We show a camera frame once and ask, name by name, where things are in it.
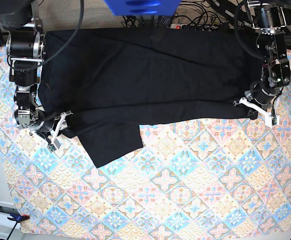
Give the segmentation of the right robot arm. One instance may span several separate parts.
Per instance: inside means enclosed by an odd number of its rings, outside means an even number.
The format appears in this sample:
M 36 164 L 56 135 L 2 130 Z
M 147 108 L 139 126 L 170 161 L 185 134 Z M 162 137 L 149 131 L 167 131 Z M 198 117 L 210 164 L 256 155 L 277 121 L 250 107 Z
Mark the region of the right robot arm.
M 37 89 L 41 82 L 38 72 L 61 53 L 57 50 L 45 57 L 46 35 L 35 0 L 0 1 L 0 26 L 8 31 L 6 42 L 9 81 L 16 85 L 14 119 L 20 129 L 30 129 L 40 137 L 58 136 L 68 127 L 70 111 L 46 114 L 37 103 Z

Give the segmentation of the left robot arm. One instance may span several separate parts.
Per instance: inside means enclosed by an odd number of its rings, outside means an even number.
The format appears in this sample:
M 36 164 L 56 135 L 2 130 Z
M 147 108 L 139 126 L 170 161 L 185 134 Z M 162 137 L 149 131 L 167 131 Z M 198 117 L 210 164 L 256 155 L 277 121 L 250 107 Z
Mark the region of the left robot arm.
M 259 32 L 256 39 L 256 51 L 253 51 L 240 38 L 239 12 L 245 8 L 249 23 Z M 245 105 L 264 116 L 267 126 L 279 123 L 276 114 L 276 100 L 283 89 L 291 83 L 291 69 L 287 56 L 285 34 L 287 25 L 283 8 L 266 3 L 263 0 L 252 2 L 243 0 L 234 13 L 234 34 L 240 46 L 252 57 L 262 61 L 261 77 L 251 83 L 244 97 L 234 101 L 234 106 Z

